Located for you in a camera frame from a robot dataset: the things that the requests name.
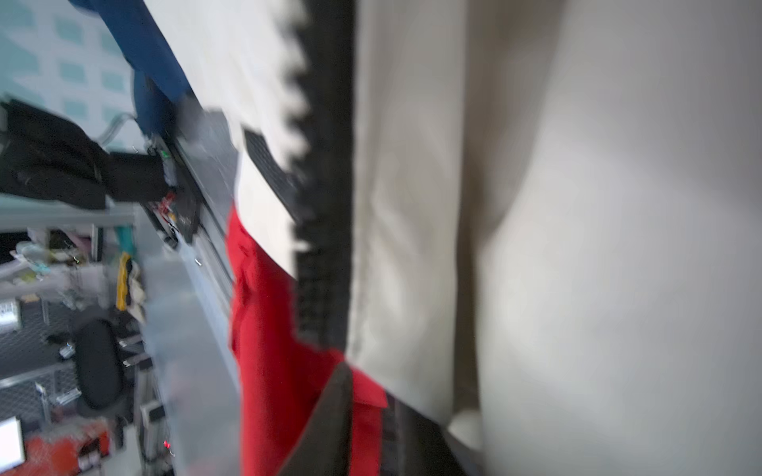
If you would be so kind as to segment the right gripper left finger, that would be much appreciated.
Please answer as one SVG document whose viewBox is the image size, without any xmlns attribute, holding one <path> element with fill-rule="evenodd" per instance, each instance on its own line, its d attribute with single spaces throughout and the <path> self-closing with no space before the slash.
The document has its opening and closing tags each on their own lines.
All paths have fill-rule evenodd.
<svg viewBox="0 0 762 476">
<path fill-rule="evenodd" d="M 353 376 L 341 363 L 327 381 L 307 425 L 278 476 L 345 476 L 349 470 Z"/>
</svg>

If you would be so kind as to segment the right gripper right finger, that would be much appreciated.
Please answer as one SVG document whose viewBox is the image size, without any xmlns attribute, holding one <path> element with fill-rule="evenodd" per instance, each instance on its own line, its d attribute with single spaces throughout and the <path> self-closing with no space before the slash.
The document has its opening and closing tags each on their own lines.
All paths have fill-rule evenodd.
<svg viewBox="0 0 762 476">
<path fill-rule="evenodd" d="M 382 476 L 466 475 L 437 424 L 390 395 L 387 400 L 382 412 Z"/>
</svg>

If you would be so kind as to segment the red jacket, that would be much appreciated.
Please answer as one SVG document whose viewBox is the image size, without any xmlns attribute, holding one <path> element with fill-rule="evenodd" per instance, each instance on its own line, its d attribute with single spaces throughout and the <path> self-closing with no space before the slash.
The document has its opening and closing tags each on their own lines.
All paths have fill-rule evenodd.
<svg viewBox="0 0 762 476">
<path fill-rule="evenodd" d="M 229 218 L 226 249 L 234 273 L 230 348 L 241 386 L 241 472 L 276 475 L 302 435 L 341 353 L 301 343 L 292 317 L 293 280 Z M 379 475 L 382 388 L 349 367 L 353 414 L 347 475 Z"/>
</svg>

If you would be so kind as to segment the beige jacket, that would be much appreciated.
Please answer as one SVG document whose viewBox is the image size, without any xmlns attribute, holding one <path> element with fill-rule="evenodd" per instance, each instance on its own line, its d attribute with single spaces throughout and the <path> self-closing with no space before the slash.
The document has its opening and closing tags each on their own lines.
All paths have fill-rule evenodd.
<svg viewBox="0 0 762 476">
<path fill-rule="evenodd" d="M 466 475 L 761 471 L 757 1 L 151 1 L 295 337 Z"/>
</svg>

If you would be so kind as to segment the blue jacket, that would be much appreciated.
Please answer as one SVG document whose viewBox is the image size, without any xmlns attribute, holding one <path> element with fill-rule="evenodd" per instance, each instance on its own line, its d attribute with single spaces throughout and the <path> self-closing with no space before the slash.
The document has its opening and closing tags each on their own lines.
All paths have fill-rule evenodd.
<svg viewBox="0 0 762 476">
<path fill-rule="evenodd" d="M 151 137 L 171 133 L 176 113 L 192 93 L 168 42 L 141 0 L 73 0 L 71 5 L 103 21 L 133 69 L 136 121 Z"/>
</svg>

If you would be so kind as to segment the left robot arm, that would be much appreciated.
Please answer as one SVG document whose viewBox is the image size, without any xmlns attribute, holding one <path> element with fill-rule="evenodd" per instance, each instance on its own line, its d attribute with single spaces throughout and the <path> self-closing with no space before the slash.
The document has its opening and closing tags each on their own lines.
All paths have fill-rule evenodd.
<svg viewBox="0 0 762 476">
<path fill-rule="evenodd" d="M 155 155 L 108 152 L 77 124 L 17 99 L 1 102 L 1 192 L 79 209 L 159 202 L 171 187 Z"/>
</svg>

